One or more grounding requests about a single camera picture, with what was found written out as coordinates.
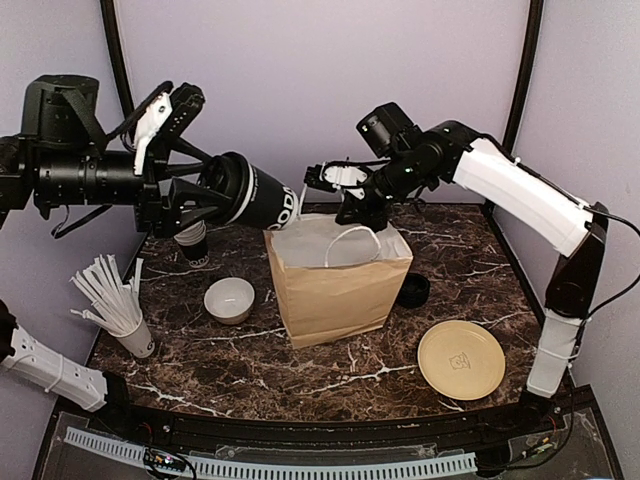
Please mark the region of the stack of paper cups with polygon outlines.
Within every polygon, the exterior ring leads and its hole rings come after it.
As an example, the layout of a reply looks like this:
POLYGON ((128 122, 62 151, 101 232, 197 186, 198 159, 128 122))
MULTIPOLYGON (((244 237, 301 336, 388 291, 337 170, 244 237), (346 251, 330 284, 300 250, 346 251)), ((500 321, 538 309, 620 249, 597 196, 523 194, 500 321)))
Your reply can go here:
POLYGON ((209 262, 206 226, 203 221, 173 236, 183 256, 192 268, 201 268, 209 262))

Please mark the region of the brown paper bag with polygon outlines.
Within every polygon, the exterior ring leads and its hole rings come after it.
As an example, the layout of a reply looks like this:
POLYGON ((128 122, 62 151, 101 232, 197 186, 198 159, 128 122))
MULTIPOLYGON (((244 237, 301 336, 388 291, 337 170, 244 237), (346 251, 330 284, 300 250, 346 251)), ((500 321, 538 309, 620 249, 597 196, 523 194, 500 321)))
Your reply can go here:
POLYGON ((264 232, 280 317, 295 349, 381 328, 413 261, 399 231, 301 212, 285 190, 283 227, 264 232))

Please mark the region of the stack of black lids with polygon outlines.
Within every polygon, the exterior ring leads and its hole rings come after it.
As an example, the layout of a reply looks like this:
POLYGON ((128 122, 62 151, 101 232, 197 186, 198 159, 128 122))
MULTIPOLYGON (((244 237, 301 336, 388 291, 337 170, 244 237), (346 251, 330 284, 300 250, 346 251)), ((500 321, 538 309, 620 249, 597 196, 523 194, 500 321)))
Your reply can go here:
POLYGON ((423 306, 430 294, 431 283, 423 275, 408 273, 396 297, 396 304, 403 308, 418 308, 423 306))

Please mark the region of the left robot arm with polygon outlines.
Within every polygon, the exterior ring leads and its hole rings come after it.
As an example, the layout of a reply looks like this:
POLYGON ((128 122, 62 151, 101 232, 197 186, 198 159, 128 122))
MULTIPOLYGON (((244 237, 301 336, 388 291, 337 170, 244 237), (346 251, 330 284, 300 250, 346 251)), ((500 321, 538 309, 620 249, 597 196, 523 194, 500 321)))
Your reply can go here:
POLYGON ((141 232, 170 237, 228 205, 230 196, 198 186, 213 157, 181 138, 199 114, 199 88, 161 83, 112 132, 95 111, 98 80, 42 75, 25 92, 20 133, 1 140, 1 215, 32 201, 43 218, 54 208, 94 206, 53 232, 59 238, 116 205, 134 210, 141 232))

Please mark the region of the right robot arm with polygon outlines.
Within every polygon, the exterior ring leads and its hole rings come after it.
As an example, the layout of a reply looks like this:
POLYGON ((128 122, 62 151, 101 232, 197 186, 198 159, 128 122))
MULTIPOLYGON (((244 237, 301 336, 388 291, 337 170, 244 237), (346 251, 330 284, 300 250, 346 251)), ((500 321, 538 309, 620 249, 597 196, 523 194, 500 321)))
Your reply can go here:
POLYGON ((337 221, 373 231, 387 226, 390 207, 441 183, 456 184, 535 230, 558 254, 546 288, 545 320, 526 391, 510 413, 521 434, 549 416, 565 370, 578 356, 586 325, 598 311, 596 286, 608 225, 615 220, 512 156, 493 136, 456 120, 421 129, 394 102, 375 108, 356 126, 375 154, 371 162, 331 161, 322 175, 344 193, 337 221))

